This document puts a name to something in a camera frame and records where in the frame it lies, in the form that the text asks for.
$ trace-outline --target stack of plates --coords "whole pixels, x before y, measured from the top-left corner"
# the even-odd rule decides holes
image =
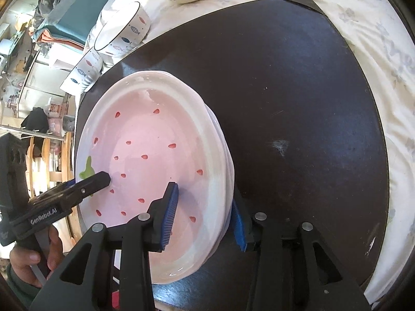
[[[126,223],[161,198],[169,181],[179,185],[170,243],[150,253],[153,283],[194,273],[217,249],[230,221],[232,158],[216,116],[171,74],[137,72],[98,101],[80,139],[76,179],[99,171],[112,180],[80,205],[86,228]]]

